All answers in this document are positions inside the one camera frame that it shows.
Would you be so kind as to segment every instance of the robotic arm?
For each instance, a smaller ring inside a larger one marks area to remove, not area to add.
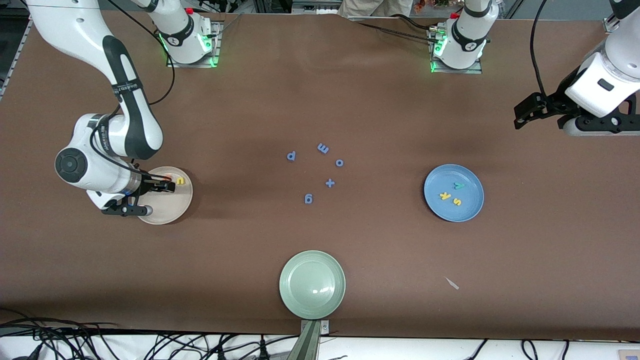
[[[97,0],[27,2],[44,40],[103,73],[124,113],[115,116],[91,113],[80,117],[71,141],[56,157],[56,172],[67,183],[85,189],[103,213],[150,215],[150,207],[137,206],[137,201],[130,205],[127,198],[149,191],[173,192],[175,183],[167,178],[155,180],[120,159],[121,156],[149,159],[163,142],[162,130],[127,49],[104,23]],[[154,18],[161,35],[171,44],[167,50],[172,58],[197,61],[205,54],[200,45],[201,35],[195,28],[196,20],[198,26],[204,26],[205,21],[187,15],[179,0],[165,0],[161,4],[157,0],[134,2],[144,6]]]
[[[640,0],[610,0],[618,28],[545,96],[535,92],[514,108],[514,125],[564,115],[558,126],[572,136],[640,135]],[[626,103],[628,111],[620,111]]]
[[[459,18],[438,24],[438,29],[442,29],[441,44],[433,56],[452,69],[469,68],[482,56],[486,36],[498,13],[495,0],[466,0]]]

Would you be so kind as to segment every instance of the brown table surface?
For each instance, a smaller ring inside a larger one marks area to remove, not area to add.
[[[157,99],[171,74],[160,48],[105,18]],[[330,316],[340,335],[637,340],[640,142],[569,137],[554,119],[514,130],[513,106],[537,89],[530,28],[497,21],[484,73],[462,76],[430,73],[419,41],[338,16],[244,16],[220,66],[177,69],[153,107],[164,145],[143,167],[183,168],[195,186],[164,226],[102,215],[58,179],[76,119],[116,102],[100,73],[33,30],[0,102],[1,304],[125,328],[295,333],[278,277],[317,249],[346,273]],[[548,92],[604,36],[599,22],[538,29]],[[483,183],[469,222],[424,202],[444,163]]]

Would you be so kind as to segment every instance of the person's legs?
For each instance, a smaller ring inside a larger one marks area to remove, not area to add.
[[[373,16],[391,16],[397,13],[409,16],[412,6],[413,0],[383,0],[373,11]]]
[[[382,2],[383,0],[342,0],[338,15],[342,17],[371,16]]]

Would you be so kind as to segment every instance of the small white debris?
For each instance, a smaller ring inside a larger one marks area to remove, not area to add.
[[[458,285],[456,285],[456,283],[455,283],[455,282],[453,282],[453,281],[449,280],[449,278],[448,278],[448,277],[446,277],[446,276],[445,276],[444,278],[445,278],[445,279],[447,279],[447,281],[449,281],[449,285],[453,286],[453,288],[454,288],[454,289],[456,289],[456,290],[460,290],[460,287],[459,287]]]

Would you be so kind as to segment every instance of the blue plate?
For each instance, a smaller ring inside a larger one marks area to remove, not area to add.
[[[440,194],[450,194],[442,200]],[[424,198],[431,210],[451,222],[473,219],[484,204],[484,190],[478,177],[471,170],[455,164],[440,165],[433,169],[424,181]],[[461,204],[455,205],[454,199]]]

